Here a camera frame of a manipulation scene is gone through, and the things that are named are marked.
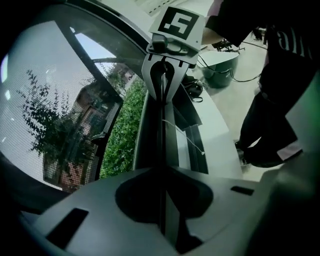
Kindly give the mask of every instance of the green shrub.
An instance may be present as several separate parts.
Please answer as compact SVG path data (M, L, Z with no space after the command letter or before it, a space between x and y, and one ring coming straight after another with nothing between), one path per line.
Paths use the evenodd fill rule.
M106 145L100 179L132 170L146 92L145 83L140 78L127 90Z

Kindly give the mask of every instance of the rectangular hole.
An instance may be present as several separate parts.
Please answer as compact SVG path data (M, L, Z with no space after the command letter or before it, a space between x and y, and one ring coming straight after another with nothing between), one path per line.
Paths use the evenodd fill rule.
M248 195L248 196L252 196L252 194L254 193L253 189L242 187L242 186L233 186L230 190L240 194Z
M88 215L88 211L75 208L46 236L51 243L65 249L81 223Z

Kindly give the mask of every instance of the sky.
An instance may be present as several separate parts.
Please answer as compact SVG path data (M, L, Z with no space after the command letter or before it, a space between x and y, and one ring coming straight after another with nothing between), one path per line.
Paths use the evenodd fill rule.
M76 37L92 59L115 57L85 35L77 34ZM27 70L33 70L38 83L50 85L49 99L54 99L55 87L60 95L63 92L68 93L69 109L84 86L84 80L92 75L54 21L35 25L21 33L2 61L0 151L20 170L44 182L43 157L30 151L34 138L27 132L28 126L23 120L21 109L24 101L17 93L17 90L27 93L30 86Z

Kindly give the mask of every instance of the black cable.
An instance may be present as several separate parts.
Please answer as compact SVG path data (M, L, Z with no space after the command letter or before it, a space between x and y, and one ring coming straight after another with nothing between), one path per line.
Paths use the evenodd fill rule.
M260 47L260 48L262 48L262 49L268 50L267 48L264 48L264 47L262 47L262 46L260 46L260 45L257 45L257 44L251 43L251 42L245 42L245 41L243 41L242 43L245 43L245 44L248 44L248 45L252 45L252 46L256 46L256 47Z
M215 71L214 69L212 69L211 67L208 66L208 64L205 62L205 60L204 60L200 55L199 55L199 57L201 58L201 60L202 60L202 61L204 62L204 64L206 65L206 66L204 66L200 61L198 61L204 68L208 68L208 69L210 69L211 71L213 71L213 72L215 72L215 73L218 73L218 74L225 74L225 73L230 72L231 78L232 78L235 82L238 82L238 83L250 82L250 81L255 80L255 79L257 79L258 77L261 76L261 73L260 73L260 74L258 74L257 76L255 76L254 78L249 79L249 80L238 80L238 79L235 78L234 72L233 72L233 70L232 70L231 68L229 68L229 69L227 69L227 70L225 70L225 71Z

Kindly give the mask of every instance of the mesh screen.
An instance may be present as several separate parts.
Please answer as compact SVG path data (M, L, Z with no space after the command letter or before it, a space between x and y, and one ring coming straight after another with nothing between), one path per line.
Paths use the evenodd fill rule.
M48 7L2 61L0 151L21 171L68 192L131 170L144 57L101 20Z

